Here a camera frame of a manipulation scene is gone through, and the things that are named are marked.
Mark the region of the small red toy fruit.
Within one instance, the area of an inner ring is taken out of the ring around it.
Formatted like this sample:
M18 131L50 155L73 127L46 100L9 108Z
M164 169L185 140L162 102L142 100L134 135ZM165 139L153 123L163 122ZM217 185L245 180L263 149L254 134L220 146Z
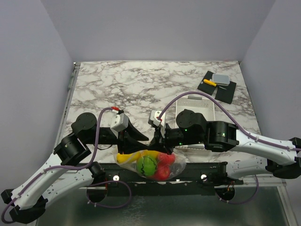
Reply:
M174 154L159 153L157 156L157 165L172 165L175 162Z

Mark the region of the clear zip top bag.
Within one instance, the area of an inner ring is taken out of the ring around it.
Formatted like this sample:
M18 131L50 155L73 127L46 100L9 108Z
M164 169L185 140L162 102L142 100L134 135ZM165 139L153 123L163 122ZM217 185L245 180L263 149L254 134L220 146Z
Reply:
M167 181L180 175L186 160L181 155L142 150L131 154L114 153L115 162L139 176L155 181Z

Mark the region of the dark green toy melon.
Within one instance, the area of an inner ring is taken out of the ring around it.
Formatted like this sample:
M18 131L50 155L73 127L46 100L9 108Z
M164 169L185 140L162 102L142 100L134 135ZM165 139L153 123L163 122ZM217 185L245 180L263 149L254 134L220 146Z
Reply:
M152 177L157 170L157 160L150 155L142 156L136 161L136 169L144 177Z

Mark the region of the yellow toy mango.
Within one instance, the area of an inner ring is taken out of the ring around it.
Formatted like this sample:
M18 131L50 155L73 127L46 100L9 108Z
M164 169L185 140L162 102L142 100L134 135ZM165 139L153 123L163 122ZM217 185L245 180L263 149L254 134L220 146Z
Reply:
M140 157L145 155L150 155L154 158L157 158L159 152L158 151L149 151L149 150L142 150L136 153L131 154L120 154L118 153L116 156L117 163L124 164L124 163L132 163L137 161Z

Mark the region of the red toy apple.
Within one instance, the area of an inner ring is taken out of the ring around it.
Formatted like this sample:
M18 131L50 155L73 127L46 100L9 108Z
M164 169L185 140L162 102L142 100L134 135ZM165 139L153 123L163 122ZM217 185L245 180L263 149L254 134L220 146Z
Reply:
M153 179L156 181L165 181L170 176L170 168L168 165L159 165L157 171L153 175Z

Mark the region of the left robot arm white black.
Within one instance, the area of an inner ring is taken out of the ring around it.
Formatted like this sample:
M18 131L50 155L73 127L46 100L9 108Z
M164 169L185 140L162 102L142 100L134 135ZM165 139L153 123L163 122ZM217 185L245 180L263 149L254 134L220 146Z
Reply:
M101 127L101 116L82 113L71 125L71 134L54 148L46 162L21 186L1 193L6 207L1 215L5 224L28 224L41 217L51 202L67 192L98 186L106 181L101 165L95 161L98 145L117 145L122 153L134 153L146 148L148 138L139 132L122 110L115 112L113 124Z

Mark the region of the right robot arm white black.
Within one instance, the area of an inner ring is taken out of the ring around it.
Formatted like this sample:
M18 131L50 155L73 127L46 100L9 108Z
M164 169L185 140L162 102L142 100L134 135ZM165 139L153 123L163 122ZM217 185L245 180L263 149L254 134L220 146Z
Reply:
M216 179L227 184L232 179L249 175L272 174L277 178L295 179L301 175L301 159L297 156L300 140L274 140L259 136L224 121L207 121L203 114L184 109L176 117L172 129L160 118L161 111L151 111L148 123L154 137L147 149L172 154L176 146L203 144L212 152L242 152L255 157L226 163L216 172Z

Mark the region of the white perforated plastic basket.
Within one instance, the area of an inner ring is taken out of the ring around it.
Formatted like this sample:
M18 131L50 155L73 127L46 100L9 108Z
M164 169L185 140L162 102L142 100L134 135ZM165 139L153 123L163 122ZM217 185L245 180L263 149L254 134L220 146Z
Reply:
M184 109L203 114L207 121L215 121L214 103L207 97L191 94L179 98L176 101L175 118Z

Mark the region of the black foam block left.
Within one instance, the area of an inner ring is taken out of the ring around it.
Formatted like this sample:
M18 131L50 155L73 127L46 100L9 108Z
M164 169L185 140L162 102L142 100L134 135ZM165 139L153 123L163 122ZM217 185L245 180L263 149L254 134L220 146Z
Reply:
M217 86L213 86L213 85L210 85L210 84L207 84L204 82L204 80L211 80L212 75L213 75L213 72L207 71L205 76L203 77L202 81L198 85L197 90L200 90L204 93L212 95L214 93L214 91L216 90Z

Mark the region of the black foam block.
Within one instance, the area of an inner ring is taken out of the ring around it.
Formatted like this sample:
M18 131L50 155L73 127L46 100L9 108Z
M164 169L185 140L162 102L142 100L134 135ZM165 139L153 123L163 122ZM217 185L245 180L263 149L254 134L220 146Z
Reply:
M203 77L202 81L198 85L197 90L200 90L204 93L212 95L214 93L214 91L216 90L217 86L213 86L213 85L210 85L210 84L207 84L204 82L204 80L211 80L212 75L213 75L213 72L207 71L205 76Z
M228 86L219 86L215 95L215 99L227 104L231 104L236 90L236 83L230 82Z

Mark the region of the black foam block right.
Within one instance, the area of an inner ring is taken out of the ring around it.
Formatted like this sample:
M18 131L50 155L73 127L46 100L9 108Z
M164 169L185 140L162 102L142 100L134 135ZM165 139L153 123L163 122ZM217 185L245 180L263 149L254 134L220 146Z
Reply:
M236 90L236 83L230 82L228 86L219 86L215 95L215 99L227 104L231 104Z

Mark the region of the grey lidded plastic box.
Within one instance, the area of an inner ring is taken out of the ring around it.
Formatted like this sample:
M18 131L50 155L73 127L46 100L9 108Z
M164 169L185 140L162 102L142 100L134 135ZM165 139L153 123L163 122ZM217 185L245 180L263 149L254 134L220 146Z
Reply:
M228 86L230 84L230 77L228 75L214 73L211 81L220 86Z

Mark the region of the aluminium rail left edge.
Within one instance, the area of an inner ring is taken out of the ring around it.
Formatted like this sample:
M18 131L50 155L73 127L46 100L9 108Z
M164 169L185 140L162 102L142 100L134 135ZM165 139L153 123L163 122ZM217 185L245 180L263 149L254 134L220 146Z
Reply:
M62 117L61 117L61 120L60 120L58 133L56 135L55 143L54 143L53 149L51 150L51 153L54 152L54 148L61 142L61 140L63 138L63 135L64 135L64 129L65 129L65 126L66 126L66 121L67 121L69 109L70 109L70 106L71 106L71 100L72 100L73 93L74 93L74 90L75 90L76 81L77 81L77 78L78 78L81 62L74 62L73 64L74 64L74 68L73 68L73 72L71 73L69 85L68 85L68 88L67 88L67 98L66 98L65 105L64 105L64 108L63 108L63 114L62 114Z

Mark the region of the yellow handled knife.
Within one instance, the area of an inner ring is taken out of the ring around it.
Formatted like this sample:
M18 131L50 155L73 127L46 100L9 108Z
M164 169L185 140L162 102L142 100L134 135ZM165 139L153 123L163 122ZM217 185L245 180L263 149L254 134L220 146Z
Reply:
M219 85L217 85L216 83L214 83L213 81L210 81L210 80L204 79L204 80L203 80L203 82L204 82L205 84L208 84L208 85L210 85L210 86L213 86L213 87L218 87L218 88L221 88L221 89L224 89L224 90L226 90L226 88L225 88L225 87L219 86Z

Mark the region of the aluminium rail frame front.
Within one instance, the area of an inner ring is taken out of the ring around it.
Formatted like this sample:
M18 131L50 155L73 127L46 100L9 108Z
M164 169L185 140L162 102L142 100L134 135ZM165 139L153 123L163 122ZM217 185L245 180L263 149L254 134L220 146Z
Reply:
M86 189L56 201L35 226L295 226L285 187L249 177L223 202L213 188L186 183L129 183L110 189L99 206Z

